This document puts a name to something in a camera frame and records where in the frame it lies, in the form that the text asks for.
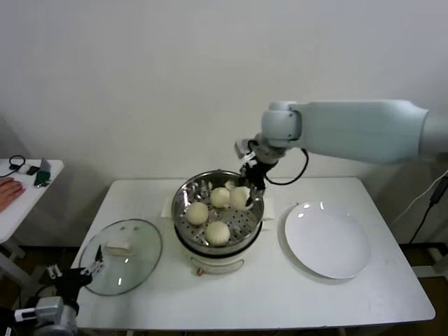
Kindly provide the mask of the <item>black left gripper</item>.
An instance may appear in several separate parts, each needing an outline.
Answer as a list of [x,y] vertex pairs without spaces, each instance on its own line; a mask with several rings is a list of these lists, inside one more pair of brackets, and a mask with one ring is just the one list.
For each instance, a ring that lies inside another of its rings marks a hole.
[[60,296],[64,302],[76,302],[82,287],[92,282],[92,275],[97,275],[104,268],[102,247],[99,246],[94,257],[94,262],[84,268],[67,269],[61,271],[57,264],[46,267],[48,276],[54,279],[56,296]]

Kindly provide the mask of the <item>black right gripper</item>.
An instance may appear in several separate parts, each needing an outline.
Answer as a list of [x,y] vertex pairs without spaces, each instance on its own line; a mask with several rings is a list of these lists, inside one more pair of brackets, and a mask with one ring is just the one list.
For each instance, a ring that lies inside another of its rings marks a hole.
[[264,140],[245,139],[242,141],[244,149],[243,165],[239,170],[239,185],[250,186],[246,206],[261,200],[265,194],[265,178],[280,158],[285,155],[283,148],[275,148]]

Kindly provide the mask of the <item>person's bare hand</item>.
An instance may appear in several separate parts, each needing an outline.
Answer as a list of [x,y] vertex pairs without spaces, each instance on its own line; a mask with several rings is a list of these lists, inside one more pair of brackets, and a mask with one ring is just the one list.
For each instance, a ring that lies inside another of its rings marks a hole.
[[0,180],[0,212],[7,209],[25,191],[20,181],[14,178],[2,178]]

